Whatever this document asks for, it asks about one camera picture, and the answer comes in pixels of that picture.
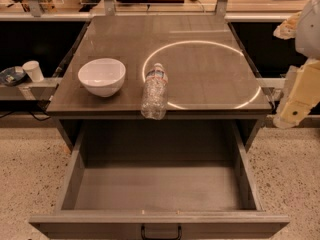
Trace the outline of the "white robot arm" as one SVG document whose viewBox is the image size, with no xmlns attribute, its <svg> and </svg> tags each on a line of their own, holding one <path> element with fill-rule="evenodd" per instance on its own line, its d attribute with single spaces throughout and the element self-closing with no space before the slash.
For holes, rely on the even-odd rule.
<svg viewBox="0 0 320 240">
<path fill-rule="evenodd" d="M 283 97 L 273 124 L 281 129 L 298 126 L 320 102 L 320 0 L 309 0 L 301 12 L 277 26 L 273 35 L 295 39 L 295 50 L 307 60 L 286 74 Z"/>
</svg>

